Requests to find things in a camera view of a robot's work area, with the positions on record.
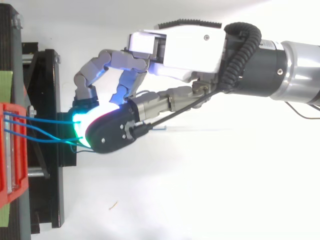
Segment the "black metal bracket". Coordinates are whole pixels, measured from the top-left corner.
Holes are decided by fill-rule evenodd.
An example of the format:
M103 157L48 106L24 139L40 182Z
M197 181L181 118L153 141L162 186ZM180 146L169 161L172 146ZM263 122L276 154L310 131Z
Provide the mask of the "black metal bracket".
M58 54L53 49L34 52L30 49L35 50L35 43L22 44L24 53L33 54L31 63L23 65L23 71L24 85L30 104L37 111L36 117L71 120L71 115L60 112L59 64L56 61ZM61 139L75 137L72 125L42 122L32 124ZM36 131L29 131L28 134L39 139L44 138ZM45 176L29 178L32 234L40 232L41 223L51 223L52 228L60 228L64 223L62 167L76 164L76 154L67 144L28 141L28 167L40 166Z

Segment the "black cable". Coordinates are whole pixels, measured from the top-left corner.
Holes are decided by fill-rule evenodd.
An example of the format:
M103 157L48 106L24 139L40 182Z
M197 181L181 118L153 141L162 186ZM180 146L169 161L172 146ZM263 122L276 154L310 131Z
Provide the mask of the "black cable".
M222 74L221 81L219 81L219 87L225 93L229 93L237 86L239 76L244 70L246 63L259 47L262 36L256 26L245 22L228 24L225 26L224 31L233 36L240 36L241 33L247 34L244 44L232 57Z
M185 111L193 108L194 106L198 105L199 103L207 100L208 98L210 98L210 97L212 97L213 95L216 95L216 94L218 94L218 93L220 93L220 90L216 90L216 91L213 91L213 92L211 92L211 93L208 93L208 94L204 95L203 97L200 97L198 100L194 101L193 103L191 103L191 104L189 104L189 105L187 105L187 106L179 109L178 111L176 111L176 112L174 112L174 113L172 113L172 114L170 114L170 115L168 115L168 116L165 116L165 117L161 118L160 120L151 123L150 125L148 124L148 130L151 130L153 127L155 127L155 126L157 126L157 125L159 125L159 124L162 124L162 123L164 123L165 121L167 121L167 120L169 120L169 119L172 119L172 118L174 118L175 116L177 116L177 115L179 115L179 114L184 113Z
M72 151L74 154L79 154L79 153L84 153L84 152L86 152L86 153L95 153L95 151L89 151L89 150L75 151L74 148L73 148L71 145L69 145L69 146L70 146L71 151Z
M312 108L314 108L315 110L318 110L318 111L320 111L320 108L319 107L317 107L317 106L315 106L315 105L309 105L310 107L312 107Z
M320 117L306 117L303 116L302 114L300 114L290 103L288 103L287 101L285 101L285 103L296 113L298 114L300 117L304 118L304 119L308 119L308 120L320 120Z
M142 90L142 91L137 92L135 95L145 94L145 93L150 93L150 91L149 90Z

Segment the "silver metal cylinder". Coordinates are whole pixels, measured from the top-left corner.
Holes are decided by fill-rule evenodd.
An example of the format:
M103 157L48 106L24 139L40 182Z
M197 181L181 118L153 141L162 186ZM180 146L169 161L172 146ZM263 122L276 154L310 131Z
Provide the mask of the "silver metal cylinder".
M44 172L42 168L39 166L28 167L28 177L35 178L35 177L44 177Z
M22 64L29 65L32 62L32 58L34 57L33 54L23 54L22 55Z
M273 100L316 104L320 99L320 47L292 41L281 43L287 70Z

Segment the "metal rod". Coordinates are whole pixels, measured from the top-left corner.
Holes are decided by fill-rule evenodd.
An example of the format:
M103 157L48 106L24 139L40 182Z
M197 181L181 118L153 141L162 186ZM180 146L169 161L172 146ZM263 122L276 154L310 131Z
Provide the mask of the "metal rod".
M39 166L32 166L28 167L28 177L35 178L35 177L44 177L45 174L42 171L42 168Z
M34 57L33 54L23 54L22 55L22 64L29 65L32 62L32 58Z

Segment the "cyan light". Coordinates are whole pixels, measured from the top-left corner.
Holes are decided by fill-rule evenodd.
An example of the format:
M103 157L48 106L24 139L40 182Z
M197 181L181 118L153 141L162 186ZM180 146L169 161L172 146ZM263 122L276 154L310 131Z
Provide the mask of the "cyan light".
M105 105L99 105L95 108L91 109L87 113L76 113L72 116L73 122L80 122L73 124L73 128L75 131L75 134L78 138L81 138L79 141L87 146L90 147L90 144L86 140L86 130L89 127L89 125L96 120L97 118L101 117L102 115L105 115L107 113L110 113L116 109L119 109L119 106L108 102Z

